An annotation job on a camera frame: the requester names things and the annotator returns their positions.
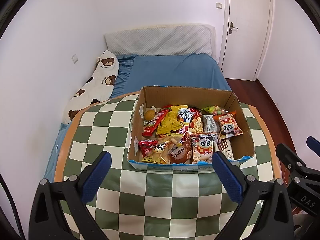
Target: white door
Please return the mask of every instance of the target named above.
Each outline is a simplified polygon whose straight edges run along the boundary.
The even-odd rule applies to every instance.
[[[253,80],[266,39],[269,9],[270,0],[230,0],[227,43],[221,69],[225,78]],[[235,27],[231,34],[230,25]]]

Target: pillow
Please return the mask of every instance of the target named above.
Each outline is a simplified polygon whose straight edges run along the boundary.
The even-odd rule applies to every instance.
[[[68,124],[81,109],[108,100],[118,76],[119,62],[106,50],[98,58],[96,70],[86,84],[71,98],[63,113],[63,123]]]

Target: white wall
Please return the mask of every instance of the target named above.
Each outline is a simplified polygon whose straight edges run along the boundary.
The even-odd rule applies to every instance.
[[[220,55],[224,0],[96,0],[103,32],[135,27],[205,23],[216,28],[217,52]],[[216,3],[222,3],[222,9]]]
[[[295,149],[307,166],[320,158],[306,146],[320,140],[320,35],[295,0],[275,0],[268,51],[258,76],[289,129]]]
[[[0,39],[0,172],[26,235],[63,109],[106,49],[102,34],[94,0],[28,0]],[[0,205],[15,226],[2,189]]]

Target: wooden floor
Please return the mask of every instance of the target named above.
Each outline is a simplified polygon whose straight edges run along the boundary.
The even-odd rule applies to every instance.
[[[268,127],[275,146],[277,146],[279,143],[285,143],[295,152],[295,148],[287,126],[285,125],[276,105],[259,80],[254,82],[238,79],[227,79],[227,82],[240,102],[255,106],[257,108],[260,116]],[[282,163],[281,170],[284,178],[285,167]]]

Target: das logo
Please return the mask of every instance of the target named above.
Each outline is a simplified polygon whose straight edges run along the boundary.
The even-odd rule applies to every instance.
[[[315,202],[311,202],[311,199],[308,199],[306,196],[303,196],[301,201],[310,208],[313,208],[316,204]]]

